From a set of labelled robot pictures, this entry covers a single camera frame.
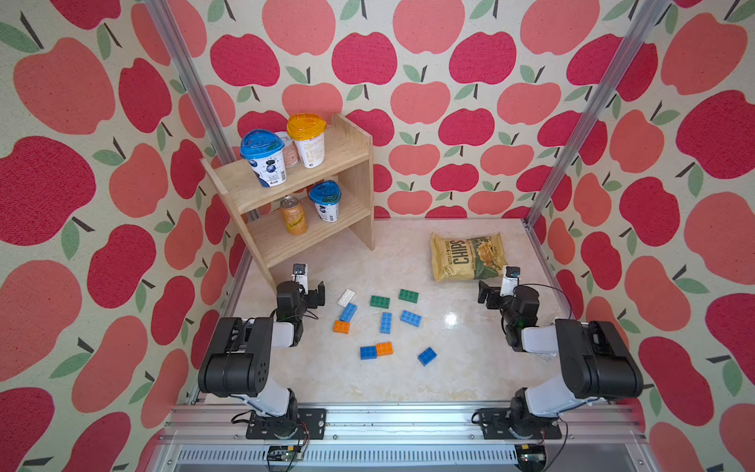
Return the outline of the dark blue square lego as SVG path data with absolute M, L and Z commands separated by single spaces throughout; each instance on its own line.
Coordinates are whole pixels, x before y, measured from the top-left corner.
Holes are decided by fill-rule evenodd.
M 374 360 L 378 357 L 378 350 L 377 348 L 372 346 L 362 346 L 360 348 L 360 359 L 361 360 Z
M 428 347 L 418 355 L 418 360 L 423 366 L 428 366 L 437 357 L 436 351 L 432 347 Z

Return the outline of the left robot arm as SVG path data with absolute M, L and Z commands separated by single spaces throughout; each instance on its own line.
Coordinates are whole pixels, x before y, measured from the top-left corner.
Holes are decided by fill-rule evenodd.
M 307 312 L 326 304 L 326 286 L 320 282 L 308 290 L 298 281 L 285 281 L 277 285 L 276 304 L 268 316 L 218 321 L 198 385 L 207 395 L 239 398 L 263 417 L 294 421 L 297 399 L 271 379 L 271 352 L 299 344 Z

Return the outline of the blue lid yogurt cup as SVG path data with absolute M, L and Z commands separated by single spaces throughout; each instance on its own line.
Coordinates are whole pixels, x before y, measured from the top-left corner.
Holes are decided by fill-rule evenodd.
M 338 221 L 341 189 L 333 180 L 315 185 L 309 192 L 309 198 L 315 206 L 320 219 L 327 223 Z
M 251 165 L 263 188 L 279 186 L 287 180 L 283 149 L 283 141 L 275 133 L 263 129 L 255 129 L 242 139 L 240 153 Z

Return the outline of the orange lid yogurt cup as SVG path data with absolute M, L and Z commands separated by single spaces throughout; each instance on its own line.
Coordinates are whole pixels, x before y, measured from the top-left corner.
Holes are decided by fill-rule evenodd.
M 293 140 L 304 167 L 315 168 L 324 163 L 326 121 L 312 113 L 291 115 L 287 134 Z

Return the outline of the light blue lego brick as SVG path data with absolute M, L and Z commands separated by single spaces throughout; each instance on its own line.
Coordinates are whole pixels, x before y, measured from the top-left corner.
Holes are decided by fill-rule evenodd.
M 421 326 L 422 317 L 412 312 L 403 311 L 400 315 L 401 322 L 419 328 Z
M 379 325 L 379 332 L 381 334 L 391 334 L 392 328 L 392 314 L 383 312 L 381 314 L 381 324 Z
M 357 311 L 357 306 L 355 304 L 353 303 L 347 304 L 339 317 L 340 322 L 350 323 L 352 318 L 356 314 L 356 311 Z

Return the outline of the orange lego brick left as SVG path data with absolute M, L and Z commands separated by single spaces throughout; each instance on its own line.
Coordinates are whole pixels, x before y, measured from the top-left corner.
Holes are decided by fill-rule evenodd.
M 336 321 L 333 325 L 333 331 L 337 334 L 349 334 L 350 324 L 348 322 Z

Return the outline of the aluminium corner post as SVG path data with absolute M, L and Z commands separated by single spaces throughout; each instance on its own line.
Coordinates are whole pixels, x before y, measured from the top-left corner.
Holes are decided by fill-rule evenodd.
M 544 208 L 552 200 L 560 181 L 566 175 L 568 167 L 575 159 L 578 151 L 584 145 L 590 132 L 596 125 L 603 110 L 610 103 L 613 96 L 618 96 L 619 83 L 628 71 L 631 63 L 639 53 L 642 45 L 650 35 L 656 23 L 665 15 L 672 1 L 651 0 L 644 1 L 639 6 L 639 11 L 630 22 L 627 34 L 623 37 L 613 55 L 611 62 L 601 81 L 597 84 L 595 92 L 587 100 L 587 106 L 571 133 L 566 146 L 558 153 L 552 172 L 546 180 L 542 190 L 534 200 L 527 218 L 523 220 L 524 228 L 533 233 L 535 224 L 543 214 Z
M 151 60 L 174 70 L 169 85 L 184 134 L 171 155 L 170 179 L 181 198 L 200 206 L 210 194 L 200 188 L 206 177 L 201 160 L 208 157 L 219 167 L 241 159 L 240 140 L 227 134 L 237 123 L 236 101 L 199 74 L 197 61 L 208 48 L 206 19 L 191 1 L 147 1 L 143 13 L 132 12 L 132 22 Z

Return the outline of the green lego brick right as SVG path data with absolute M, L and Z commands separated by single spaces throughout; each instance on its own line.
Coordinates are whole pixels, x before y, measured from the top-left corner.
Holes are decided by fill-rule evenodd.
M 404 302 L 417 304 L 419 300 L 419 293 L 408 289 L 400 289 L 398 299 Z

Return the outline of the green lego brick left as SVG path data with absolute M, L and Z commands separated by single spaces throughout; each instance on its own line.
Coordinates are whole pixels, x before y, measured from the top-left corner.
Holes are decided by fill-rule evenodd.
M 379 295 L 372 295 L 370 299 L 370 306 L 374 308 L 387 310 L 390 306 L 390 298 L 379 296 Z

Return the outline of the yellow chips bag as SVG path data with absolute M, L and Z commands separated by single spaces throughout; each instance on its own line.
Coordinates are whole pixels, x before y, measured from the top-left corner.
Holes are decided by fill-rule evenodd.
M 433 233 L 431 263 L 436 282 L 501 277 L 507 266 L 499 233 L 467 239 Z

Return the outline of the left aluminium corner post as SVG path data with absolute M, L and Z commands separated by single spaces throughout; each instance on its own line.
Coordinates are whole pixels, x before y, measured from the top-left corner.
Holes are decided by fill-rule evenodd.
M 132 12 L 132 22 L 151 60 L 174 70 L 169 85 L 184 134 L 171 155 L 170 179 L 181 198 L 200 206 L 210 194 L 200 188 L 206 177 L 201 160 L 208 157 L 219 167 L 241 159 L 240 140 L 227 134 L 237 123 L 236 101 L 199 74 L 197 61 L 208 48 L 206 19 L 191 1 L 147 1 L 143 13 Z

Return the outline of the wooden two-tier shelf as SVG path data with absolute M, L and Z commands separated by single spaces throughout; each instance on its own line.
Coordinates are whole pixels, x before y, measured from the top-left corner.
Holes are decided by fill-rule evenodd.
M 341 114 L 331 118 L 324 138 L 324 163 L 313 169 L 293 167 L 287 180 L 276 187 L 259 183 L 251 165 L 235 161 L 217 169 L 207 159 L 201 163 L 231 220 L 237 225 L 243 241 L 251 251 L 261 275 L 275 289 L 282 279 L 271 274 L 275 267 L 346 229 L 371 250 L 374 238 L 374 146 L 367 131 Z M 339 216 L 335 222 L 324 222 L 314 204 L 304 200 L 308 220 L 306 233 L 295 236 L 287 232 L 278 214 L 269 214 L 245 222 L 243 214 L 276 202 L 321 180 L 336 181 L 342 192 Z

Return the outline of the blue lid yogurt cup upper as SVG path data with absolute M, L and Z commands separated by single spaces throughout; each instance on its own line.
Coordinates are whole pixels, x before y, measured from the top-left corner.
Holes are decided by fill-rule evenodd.
M 263 188 L 279 186 L 287 180 L 283 149 L 283 141 L 275 133 L 263 129 L 255 129 L 242 139 L 240 153 L 251 165 Z

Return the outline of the green lego brick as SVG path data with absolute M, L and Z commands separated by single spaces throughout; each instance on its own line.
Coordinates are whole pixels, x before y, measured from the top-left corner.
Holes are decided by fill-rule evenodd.
M 379 296 L 379 295 L 372 295 L 370 299 L 370 306 L 374 308 L 387 310 L 390 306 L 390 298 Z
M 419 293 L 408 289 L 400 289 L 398 299 L 404 302 L 417 304 L 419 300 Z

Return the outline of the white lego brick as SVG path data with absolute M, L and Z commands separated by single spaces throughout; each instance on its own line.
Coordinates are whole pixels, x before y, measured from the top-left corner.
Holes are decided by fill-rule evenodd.
M 337 305 L 346 308 L 354 299 L 356 292 L 351 289 L 346 289 L 337 301 Z

